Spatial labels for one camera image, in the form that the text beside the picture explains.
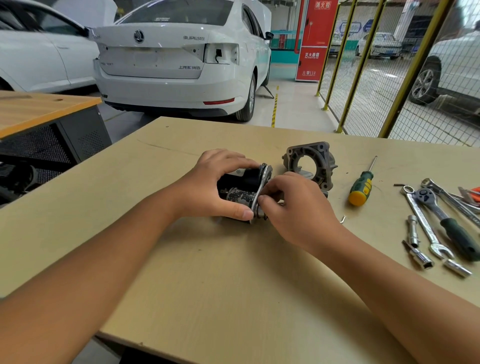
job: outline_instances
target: wooden table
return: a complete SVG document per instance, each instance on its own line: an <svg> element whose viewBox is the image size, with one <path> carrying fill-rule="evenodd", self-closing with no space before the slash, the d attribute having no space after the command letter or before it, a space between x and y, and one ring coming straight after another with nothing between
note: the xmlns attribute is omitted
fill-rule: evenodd
<svg viewBox="0 0 480 364"><path fill-rule="evenodd" d="M0 210L0 296L174 182L206 149L243 152L278 174L287 147L317 141L330 143L338 164L329 195L338 217L411 269L401 244L411 210L393 184L418 187L430 177L454 191L480 183L477 148L160 118ZM372 195L352 208L348 191L374 155ZM420 239L430 255L422 231ZM418 273L480 305L480 264L463 263L474 273L468 279L440 264ZM283 241L269 221L174 223L99 335L182 363L414 362L343 281Z"/></svg>
<svg viewBox="0 0 480 364"><path fill-rule="evenodd" d="M110 146L99 97L0 91L0 162L26 161L40 182Z"/></svg>

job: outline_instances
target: car tire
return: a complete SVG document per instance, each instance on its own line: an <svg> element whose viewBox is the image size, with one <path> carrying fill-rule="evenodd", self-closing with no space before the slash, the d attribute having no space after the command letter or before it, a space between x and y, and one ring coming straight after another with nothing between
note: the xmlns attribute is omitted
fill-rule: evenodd
<svg viewBox="0 0 480 364"><path fill-rule="evenodd" d="M270 62L268 63L268 72L267 72L267 77L264 79L264 83L262 83L262 86L267 86L268 81L270 81L270 66L272 65L272 59L270 59Z"/></svg>
<svg viewBox="0 0 480 364"><path fill-rule="evenodd" d="M434 102L437 97L437 87L440 81L441 66L438 62L427 61L421 69L408 99L417 105L427 105Z"/></svg>
<svg viewBox="0 0 480 364"><path fill-rule="evenodd" d="M248 92L247 102L242 110L239 110L235 113L235 117L238 121L250 121L255 111L255 91L257 90L257 82L255 80L255 75L252 75L252 80L250 82L250 90Z"/></svg>

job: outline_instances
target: yellow fence post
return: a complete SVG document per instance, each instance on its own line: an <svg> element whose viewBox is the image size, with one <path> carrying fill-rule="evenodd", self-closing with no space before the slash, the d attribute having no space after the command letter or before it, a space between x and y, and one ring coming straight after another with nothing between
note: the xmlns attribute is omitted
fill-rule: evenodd
<svg viewBox="0 0 480 364"><path fill-rule="evenodd" d="M341 133L343 131L343 124L345 124L345 120L347 119L350 105L352 104L353 97L355 96L355 91L357 91L357 86L360 81L363 66L365 65L368 55L370 54L370 48L372 47L373 39L375 38L375 33L377 32L378 24L380 23L380 19L382 17L382 13L386 4L387 0L380 0L378 2L377 10L375 12L375 16L373 17L372 27L365 41L365 48L363 49L363 53L360 57L360 62L357 67L357 71L355 72L355 76L353 77L353 83L348 93L347 102L345 103L345 106L343 108L342 116L340 117L340 120L338 122L338 128L336 130L336 133Z"/></svg>
<svg viewBox="0 0 480 364"><path fill-rule="evenodd" d="M318 81L317 94L315 95L316 97L320 96L320 85L322 84L322 80L323 80L323 77L324 77L325 66L327 65L328 55L330 54L330 46L332 45L332 38L333 38L333 34L335 33L335 24L336 24L336 19L338 17L338 12L340 11L340 5L341 4L339 2L336 6L335 18L333 20L332 31L330 33L330 39L328 40L328 47L327 47L327 53L325 54L324 65L322 66L322 71L320 72L320 81Z"/></svg>
<svg viewBox="0 0 480 364"><path fill-rule="evenodd" d="M340 44L340 50L338 51L338 55L336 57L335 68L333 69L332 80L330 81L330 87L328 88L327 96L325 98L325 106L322 110L328 110L328 103L330 102L330 97L332 95L333 86L335 85L336 74L338 72L338 67L340 66L340 60L342 59L343 48L347 43L348 33L350 31L350 25L352 24L353 13L355 11L355 7L357 6L357 0L352 0L352 4L350 6L350 12L348 13L347 24L345 24L345 34L342 38L342 43Z"/></svg>
<svg viewBox="0 0 480 364"><path fill-rule="evenodd" d="M447 15L452 8L455 0L440 0L438 3L438 7L433 14L432 20L430 21L430 25L425 32L425 36L423 37L422 42L420 43L419 50L417 54L413 58L412 64L409 67L407 74L403 80L403 83L395 97L395 100L388 112L387 117L385 118L385 122L378 133L379 138L388 138L390 132L395 125L395 122L400 114L400 111L407 100L408 93L412 89L415 80L417 79L418 74L420 73L423 64L425 63L428 54L430 52L430 48L432 48L435 40L437 39L438 33L444 24Z"/></svg>

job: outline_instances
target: red reflector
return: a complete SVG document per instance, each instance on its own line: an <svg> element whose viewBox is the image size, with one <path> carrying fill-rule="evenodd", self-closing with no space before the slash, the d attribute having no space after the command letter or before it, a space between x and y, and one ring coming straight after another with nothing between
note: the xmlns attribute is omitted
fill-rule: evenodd
<svg viewBox="0 0 480 364"><path fill-rule="evenodd" d="M204 101L205 105L220 105L220 104L228 104L229 102L234 102L235 98L229 98L228 100L222 101Z"/></svg>

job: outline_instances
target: forearm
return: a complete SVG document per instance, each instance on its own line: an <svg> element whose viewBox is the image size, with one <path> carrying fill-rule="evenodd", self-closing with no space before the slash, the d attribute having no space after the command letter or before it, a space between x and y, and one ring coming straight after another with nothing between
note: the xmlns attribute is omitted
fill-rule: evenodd
<svg viewBox="0 0 480 364"><path fill-rule="evenodd" d="M162 191L146 198L2 301L4 361L73 360L114 310L174 219L165 212L168 206Z"/></svg>
<svg viewBox="0 0 480 364"><path fill-rule="evenodd" d="M311 253L343 279L420 363L477 363L480 308L345 228Z"/></svg>

